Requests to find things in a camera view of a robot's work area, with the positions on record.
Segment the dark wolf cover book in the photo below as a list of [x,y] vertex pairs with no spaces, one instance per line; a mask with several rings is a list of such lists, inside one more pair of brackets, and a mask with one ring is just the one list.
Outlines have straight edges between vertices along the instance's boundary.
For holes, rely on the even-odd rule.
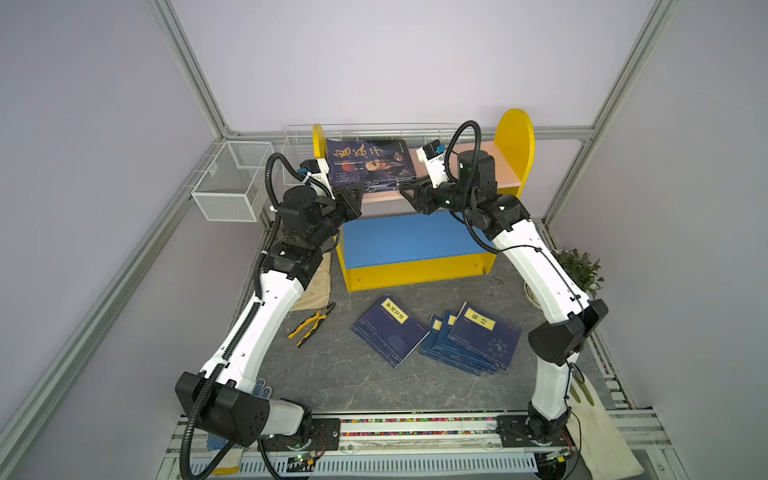
[[364,185],[364,192],[368,194],[368,193],[398,191],[400,187],[409,186],[414,183],[415,183],[414,179],[388,180],[383,182],[366,182]]

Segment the separate blue yellow-label book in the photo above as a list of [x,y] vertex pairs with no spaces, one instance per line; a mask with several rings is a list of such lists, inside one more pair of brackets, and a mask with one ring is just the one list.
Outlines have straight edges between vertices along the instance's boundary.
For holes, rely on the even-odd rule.
[[351,330],[393,368],[398,368],[428,335],[427,327],[391,296],[377,299]]

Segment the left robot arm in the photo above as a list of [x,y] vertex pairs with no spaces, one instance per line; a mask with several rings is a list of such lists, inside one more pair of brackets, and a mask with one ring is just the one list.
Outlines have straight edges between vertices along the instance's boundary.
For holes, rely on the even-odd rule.
[[340,227],[361,215],[363,187],[334,188],[323,157],[294,169],[273,153],[265,189],[275,220],[257,256],[253,291],[225,340],[196,373],[184,372],[175,393],[187,417],[179,471],[184,479],[210,476],[236,445],[262,446],[282,436],[302,444],[312,428],[301,403],[254,396],[268,347],[309,286]]

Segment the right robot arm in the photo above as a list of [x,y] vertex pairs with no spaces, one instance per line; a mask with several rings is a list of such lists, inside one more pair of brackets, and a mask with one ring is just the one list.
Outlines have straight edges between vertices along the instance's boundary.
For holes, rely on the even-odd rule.
[[545,321],[528,335],[537,357],[536,385],[526,423],[514,431],[549,445],[571,417],[573,364],[608,308],[568,276],[520,199],[499,193],[495,160],[482,148],[476,121],[462,123],[447,145],[438,140],[423,145],[416,157],[427,174],[402,187],[401,195],[425,215],[448,210],[478,246],[511,262],[541,305]]

